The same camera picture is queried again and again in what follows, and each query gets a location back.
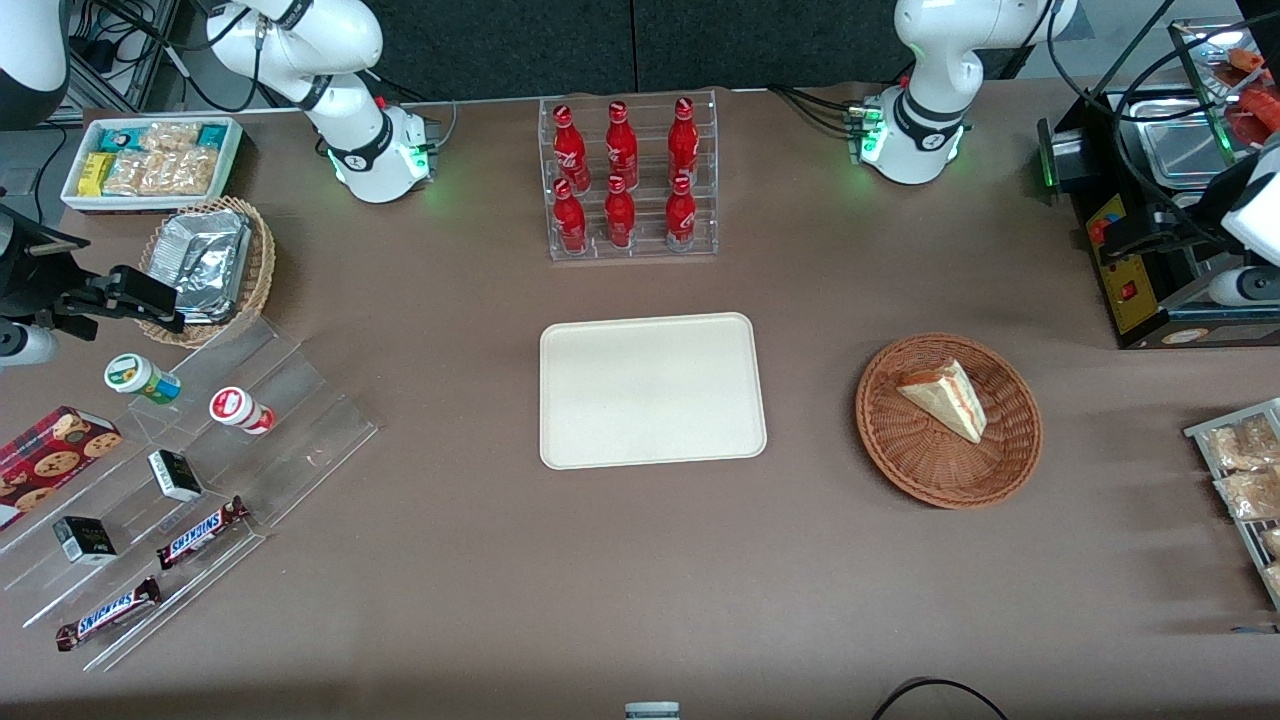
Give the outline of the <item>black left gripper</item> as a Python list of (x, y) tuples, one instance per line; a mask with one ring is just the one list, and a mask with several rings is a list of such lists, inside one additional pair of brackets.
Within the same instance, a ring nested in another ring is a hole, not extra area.
[(1190, 193), (1179, 193), (1167, 202), (1175, 215), (1144, 211), (1125, 217), (1108, 214), (1100, 224), (1100, 261), (1120, 263), (1151, 252), (1211, 245), (1219, 251), (1242, 255), (1242, 243), (1222, 228), (1222, 219), (1242, 192), (1242, 169), (1219, 173), (1192, 202)]

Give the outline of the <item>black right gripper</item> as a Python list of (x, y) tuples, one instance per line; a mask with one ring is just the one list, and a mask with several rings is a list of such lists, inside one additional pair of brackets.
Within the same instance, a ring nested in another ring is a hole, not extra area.
[(170, 333), (184, 331), (175, 288), (127, 265), (86, 281), (90, 273), (72, 254), (87, 249), (88, 240), (49, 228), (6, 205), (1, 211), (9, 222), (1, 256), (3, 316), (35, 316), (54, 309), (54, 329), (82, 341), (97, 338), (93, 314), (133, 319)]

